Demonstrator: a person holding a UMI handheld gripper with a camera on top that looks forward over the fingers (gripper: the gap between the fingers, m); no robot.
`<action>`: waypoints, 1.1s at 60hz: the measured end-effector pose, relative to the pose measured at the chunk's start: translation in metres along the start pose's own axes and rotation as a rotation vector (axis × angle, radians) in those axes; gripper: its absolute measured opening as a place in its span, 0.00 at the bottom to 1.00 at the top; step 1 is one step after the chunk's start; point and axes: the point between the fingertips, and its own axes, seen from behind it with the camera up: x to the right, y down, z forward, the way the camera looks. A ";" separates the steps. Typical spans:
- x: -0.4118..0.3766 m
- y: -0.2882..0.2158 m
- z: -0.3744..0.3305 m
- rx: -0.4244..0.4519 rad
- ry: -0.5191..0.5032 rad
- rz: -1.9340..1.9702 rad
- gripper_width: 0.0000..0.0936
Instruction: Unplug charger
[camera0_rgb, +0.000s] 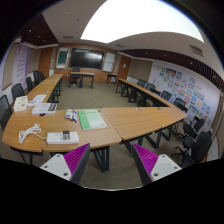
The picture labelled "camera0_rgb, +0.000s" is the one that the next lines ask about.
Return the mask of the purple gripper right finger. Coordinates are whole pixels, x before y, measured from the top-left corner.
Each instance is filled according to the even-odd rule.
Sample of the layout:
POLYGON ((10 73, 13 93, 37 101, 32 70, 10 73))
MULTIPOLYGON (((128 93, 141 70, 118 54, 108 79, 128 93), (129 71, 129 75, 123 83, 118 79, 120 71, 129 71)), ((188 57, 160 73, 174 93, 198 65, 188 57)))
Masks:
POLYGON ((166 154, 156 155, 137 144, 132 145, 132 155, 143 185, 181 170, 181 167, 166 154))

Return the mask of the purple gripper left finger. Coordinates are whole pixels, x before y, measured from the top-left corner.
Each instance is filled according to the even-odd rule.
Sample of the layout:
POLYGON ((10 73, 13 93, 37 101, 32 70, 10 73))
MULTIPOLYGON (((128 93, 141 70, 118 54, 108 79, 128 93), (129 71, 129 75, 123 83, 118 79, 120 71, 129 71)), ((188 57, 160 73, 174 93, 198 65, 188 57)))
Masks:
POLYGON ((65 155, 56 154, 41 169, 72 183, 79 184, 90 155, 90 144, 82 145, 65 155))

